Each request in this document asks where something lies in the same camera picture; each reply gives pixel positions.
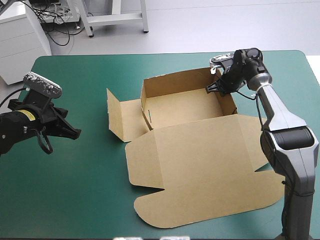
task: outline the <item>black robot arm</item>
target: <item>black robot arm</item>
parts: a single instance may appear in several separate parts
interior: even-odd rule
[[[23,101],[11,99],[8,108],[12,111],[0,114],[0,154],[32,137],[37,137],[47,154],[53,152],[48,136],[77,139],[81,130],[66,121],[68,110],[51,102],[62,95],[61,87],[34,72],[28,72],[23,82],[28,90]]]

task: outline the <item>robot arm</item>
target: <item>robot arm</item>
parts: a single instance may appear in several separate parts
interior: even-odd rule
[[[55,107],[51,102],[62,95],[61,87],[31,71],[23,82],[28,90],[23,101],[11,99],[8,108],[12,111],[0,114],[0,155],[15,143],[32,137],[37,137],[39,146],[47,154],[53,152],[48,136],[77,139],[81,130],[65,120],[68,110]]]
[[[267,120],[262,125],[261,148],[274,171],[285,176],[282,234],[279,238],[308,240],[319,142],[306,122],[291,113],[272,87],[272,77],[257,48],[237,50],[210,60],[211,73],[223,74],[207,92],[238,92],[247,85],[256,91]]]

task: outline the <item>cabinet drawer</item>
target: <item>cabinet drawer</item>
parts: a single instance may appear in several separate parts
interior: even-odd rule
[[[42,45],[35,33],[3,40],[0,41],[0,58],[37,49],[41,46]]]
[[[34,31],[26,17],[0,23],[0,41],[30,34]]]
[[[40,56],[46,56],[42,47],[0,58],[0,76],[6,84],[21,82]]]

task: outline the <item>yellow label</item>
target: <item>yellow label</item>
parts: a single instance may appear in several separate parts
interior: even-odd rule
[[[24,115],[26,115],[27,118],[28,118],[30,121],[36,120],[36,117],[35,117],[31,112],[29,112],[29,111],[27,111],[27,110],[22,109],[22,110],[18,110],[18,112],[23,113]]]

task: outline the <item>unfolded cardboard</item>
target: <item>unfolded cardboard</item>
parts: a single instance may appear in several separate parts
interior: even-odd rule
[[[234,114],[154,129],[128,143],[130,183],[164,189],[138,197],[137,214],[174,228],[277,202],[283,177],[255,172],[267,163],[259,129],[256,117]]]
[[[125,148],[131,184],[163,189],[138,197],[137,214],[158,228],[274,204],[284,194],[260,147],[259,119],[237,114],[230,94],[207,94],[217,78],[199,68],[145,79],[140,99],[107,89],[109,129]]]

